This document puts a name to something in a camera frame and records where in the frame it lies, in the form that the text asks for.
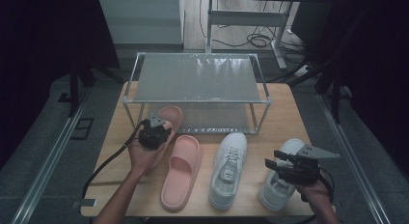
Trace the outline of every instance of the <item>wall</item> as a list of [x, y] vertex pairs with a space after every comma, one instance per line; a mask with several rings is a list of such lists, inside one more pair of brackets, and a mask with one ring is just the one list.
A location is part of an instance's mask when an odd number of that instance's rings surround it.
[[99, 0], [114, 44], [183, 43], [183, 0]]

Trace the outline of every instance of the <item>metal stand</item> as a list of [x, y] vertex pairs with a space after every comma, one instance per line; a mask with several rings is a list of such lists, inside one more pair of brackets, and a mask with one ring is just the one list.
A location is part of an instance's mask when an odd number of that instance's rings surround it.
[[286, 70], [286, 62], [280, 50], [280, 42], [286, 29], [292, 2], [283, 14], [280, 13], [258, 13], [258, 12], [234, 12], [213, 11], [212, 0], [208, 0], [207, 10], [207, 38], [205, 40], [205, 52], [211, 53], [211, 26], [212, 25], [238, 25], [238, 26], [266, 26], [279, 27], [277, 38], [271, 43], [280, 70]]

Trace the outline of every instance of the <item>metal frame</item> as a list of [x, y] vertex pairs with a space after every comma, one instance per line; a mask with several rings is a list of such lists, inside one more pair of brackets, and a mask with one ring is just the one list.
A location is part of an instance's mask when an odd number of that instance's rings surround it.
[[235, 11], [213, 11], [212, 0], [208, 0], [207, 10], [207, 38], [205, 40], [205, 52], [211, 53], [211, 27], [213, 25], [239, 25], [239, 26], [267, 26], [279, 27], [277, 38], [271, 43], [274, 55], [280, 70], [287, 70], [286, 62], [280, 50], [280, 42], [286, 29], [292, 2], [288, 2], [286, 10], [281, 13], [261, 12], [235, 12]]
[[[230, 132], [243, 132], [245, 134], [259, 134], [259, 130], [262, 126], [262, 123], [265, 119], [265, 116], [268, 112], [268, 109], [270, 108], [270, 105], [272, 103], [271, 97], [268, 93], [267, 90], [267, 86], [265, 85], [264, 82], [264, 78], [262, 76], [262, 71], [261, 71], [261, 67], [259, 65], [259, 59], [257, 57], [257, 54], [246, 54], [250, 57], [251, 63], [253, 67], [256, 67], [259, 70], [260, 73], [260, 77], [261, 77], [261, 81], [262, 81], [262, 85], [263, 85], [263, 89], [265, 92], [265, 100], [261, 99], [261, 100], [229, 100], [229, 101], [214, 101], [214, 100], [133, 100], [133, 99], [129, 99], [128, 95], [129, 95], [129, 91], [130, 91], [130, 87], [133, 81], [133, 75], [137, 69], [138, 66], [138, 61], [141, 61], [142, 58], [144, 58], [146, 53], [138, 53], [137, 57], [136, 57], [136, 61], [135, 61], [135, 65], [133, 68], [133, 71], [131, 73], [131, 76], [129, 78], [125, 93], [123, 95], [123, 107], [126, 111], [126, 115], [129, 118], [129, 121], [131, 122], [132, 126], [135, 128], [137, 124], [139, 124], [143, 118], [144, 118], [144, 112], [146, 110], [146, 104], [149, 103], [171, 103], [171, 104], [175, 104], [175, 103], [243, 103], [243, 104], [249, 104], [250, 106], [250, 114], [251, 114], [251, 118], [253, 120], [253, 126], [249, 126], [249, 129], [245, 129], [245, 128], [202, 128], [202, 127], [197, 127], [197, 128], [180, 128], [178, 133], [190, 133], [190, 134], [207, 134], [207, 133], [230, 133]], [[137, 123], [134, 122], [132, 115], [129, 111], [129, 104], [132, 103], [140, 103], [141, 104], [141, 109], [139, 111], [139, 115], [138, 115], [138, 121]], [[256, 111], [254, 109], [254, 104], [264, 104], [265, 105], [265, 109], [260, 117], [260, 119], [257, 119], [257, 114]]]

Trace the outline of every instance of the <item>dark background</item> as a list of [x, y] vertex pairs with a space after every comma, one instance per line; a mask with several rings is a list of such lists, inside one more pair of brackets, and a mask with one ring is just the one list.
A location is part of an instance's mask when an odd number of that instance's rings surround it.
[[98, 0], [0, 0], [3, 166], [72, 66], [118, 68]]
[[[406, 174], [408, 2], [373, 1], [341, 56], [339, 74], [358, 115]], [[333, 53], [359, 9], [343, 3], [328, 10], [315, 40], [318, 64]], [[85, 70], [119, 64], [98, 0], [0, 0], [0, 45], [3, 166], [39, 115], [55, 79], [78, 64]]]

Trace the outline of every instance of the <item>human arm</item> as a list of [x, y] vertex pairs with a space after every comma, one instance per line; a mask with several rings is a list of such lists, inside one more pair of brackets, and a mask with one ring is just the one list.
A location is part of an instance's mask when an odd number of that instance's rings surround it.
[[310, 185], [294, 185], [308, 200], [311, 210], [315, 213], [318, 224], [340, 223], [331, 206], [329, 193], [322, 181]]
[[95, 224], [123, 223], [123, 218], [132, 199], [136, 185], [151, 167], [157, 155], [163, 150], [163, 147], [155, 151], [147, 150], [141, 146], [138, 139], [134, 139], [130, 143], [128, 151], [131, 169], [123, 180], [123, 183], [95, 219]]

